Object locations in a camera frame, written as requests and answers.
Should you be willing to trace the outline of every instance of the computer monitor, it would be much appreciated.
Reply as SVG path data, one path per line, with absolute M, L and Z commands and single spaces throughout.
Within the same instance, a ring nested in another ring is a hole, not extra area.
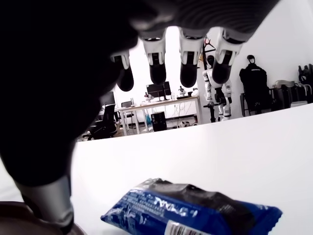
M 148 94 L 152 95 L 153 97 L 158 97 L 161 101 L 160 97 L 163 96 L 164 100 L 166 99 L 166 95 L 171 95 L 171 88 L 169 82 L 164 82 L 163 85 L 147 85 L 147 92 Z
M 115 104 L 114 92 L 108 92 L 100 98 L 101 105 Z

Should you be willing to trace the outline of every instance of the white table surface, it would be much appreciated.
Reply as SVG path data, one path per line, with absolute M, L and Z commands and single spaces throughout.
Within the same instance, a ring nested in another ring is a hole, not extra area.
M 89 235 L 126 234 L 100 216 L 131 187 L 160 177 L 277 206 L 284 214 L 271 234 L 312 234 L 312 133 L 310 104 L 213 124 L 79 142 L 72 165 L 75 222 Z M 108 155 L 108 148 L 114 154 Z M 21 200 L 2 164 L 0 179 L 0 200 Z

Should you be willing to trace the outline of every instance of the blue snack package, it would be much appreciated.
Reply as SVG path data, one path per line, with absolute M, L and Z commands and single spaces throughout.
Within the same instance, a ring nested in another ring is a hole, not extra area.
M 101 220 L 133 235 L 264 235 L 281 215 L 276 207 L 149 179 L 125 194 Z

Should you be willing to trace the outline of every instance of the office chair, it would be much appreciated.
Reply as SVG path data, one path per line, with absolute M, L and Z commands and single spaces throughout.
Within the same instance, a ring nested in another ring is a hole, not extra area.
M 97 120 L 92 126 L 88 128 L 90 136 L 88 140 L 94 138 L 95 140 L 107 139 L 116 134 L 116 123 L 114 120 L 115 104 L 107 105 L 104 110 L 103 119 Z
M 132 105 L 131 101 L 126 101 L 126 102 L 123 102 L 121 106 L 122 106 L 122 108 L 129 108 L 129 107 L 131 107 L 131 105 Z M 126 118 L 132 118 L 132 129 L 133 129 L 133 116 L 134 116 L 134 114 L 132 111 L 126 113 Z

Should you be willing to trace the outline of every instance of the barcode label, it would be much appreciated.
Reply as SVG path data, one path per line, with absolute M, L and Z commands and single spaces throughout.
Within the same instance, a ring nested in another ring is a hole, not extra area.
M 164 235 L 210 235 L 210 234 L 169 220 L 167 222 Z

